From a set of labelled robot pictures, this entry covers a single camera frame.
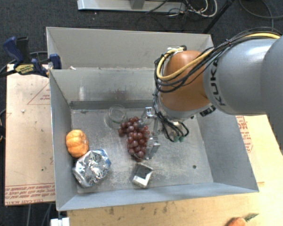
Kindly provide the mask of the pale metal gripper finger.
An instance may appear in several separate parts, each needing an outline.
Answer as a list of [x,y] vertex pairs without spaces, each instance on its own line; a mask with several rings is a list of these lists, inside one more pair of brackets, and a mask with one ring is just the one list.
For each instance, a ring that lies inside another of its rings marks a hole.
[[150,160],[154,156],[154,154],[158,151],[160,147],[160,143],[158,142],[157,137],[150,137],[147,141],[147,147],[146,147],[146,154],[145,159]]
[[143,125],[150,125],[156,118],[155,110],[153,107],[145,107],[141,115],[141,123]]

